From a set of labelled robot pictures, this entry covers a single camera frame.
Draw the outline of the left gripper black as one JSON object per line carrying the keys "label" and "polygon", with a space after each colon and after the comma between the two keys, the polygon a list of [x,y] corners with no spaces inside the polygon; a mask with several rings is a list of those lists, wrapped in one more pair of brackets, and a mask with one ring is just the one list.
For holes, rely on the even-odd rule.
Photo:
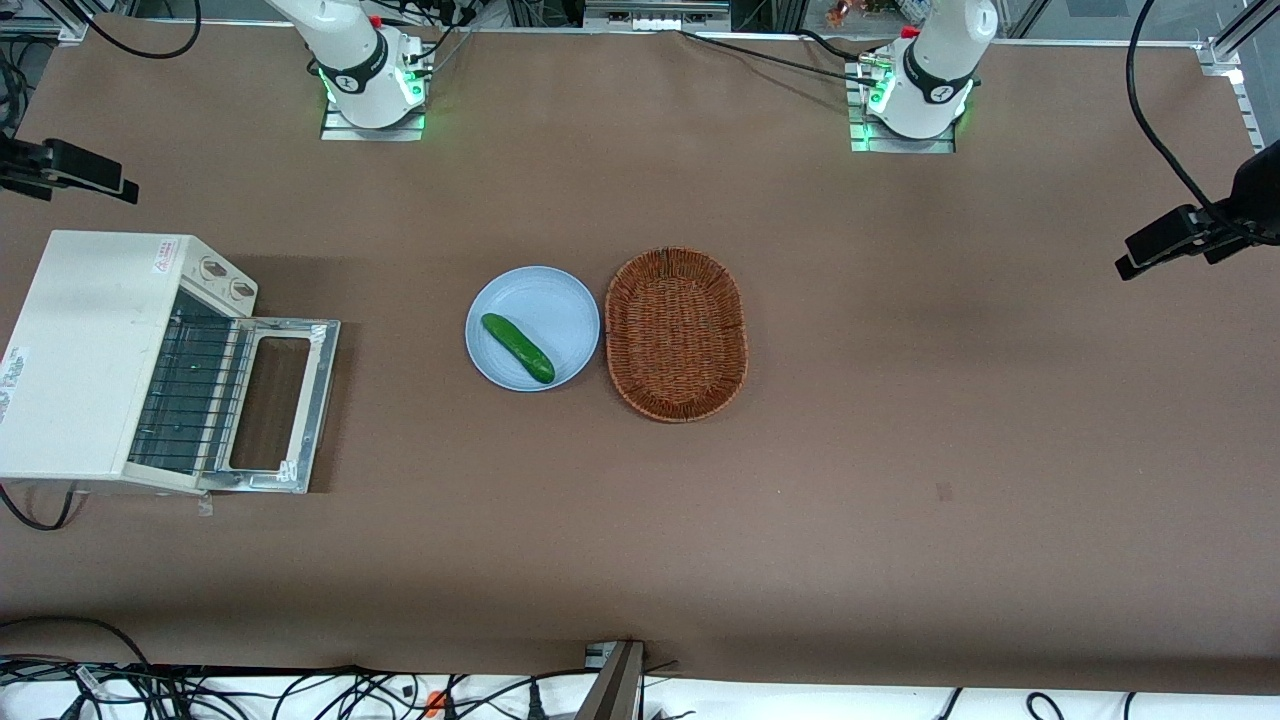
{"label": "left gripper black", "polygon": [[1244,227],[1243,234],[1229,228],[1213,228],[1213,222],[1198,208],[1180,205],[1129,234],[1125,254],[1115,261],[1121,281],[1170,260],[1201,254],[1210,264],[1252,247],[1252,233],[1270,243],[1279,240],[1279,141],[1245,160],[1231,183],[1231,220]]}

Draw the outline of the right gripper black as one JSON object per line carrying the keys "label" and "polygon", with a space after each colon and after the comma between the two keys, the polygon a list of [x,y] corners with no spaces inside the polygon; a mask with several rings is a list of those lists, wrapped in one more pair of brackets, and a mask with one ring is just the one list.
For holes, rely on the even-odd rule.
{"label": "right gripper black", "polygon": [[56,187],[88,190],[132,205],[138,202],[140,187],[124,177],[119,161],[60,138],[49,138],[47,147],[8,135],[3,135],[0,141],[0,186],[5,191],[49,202],[50,188],[41,177],[10,173],[42,172],[47,165],[47,179]]}

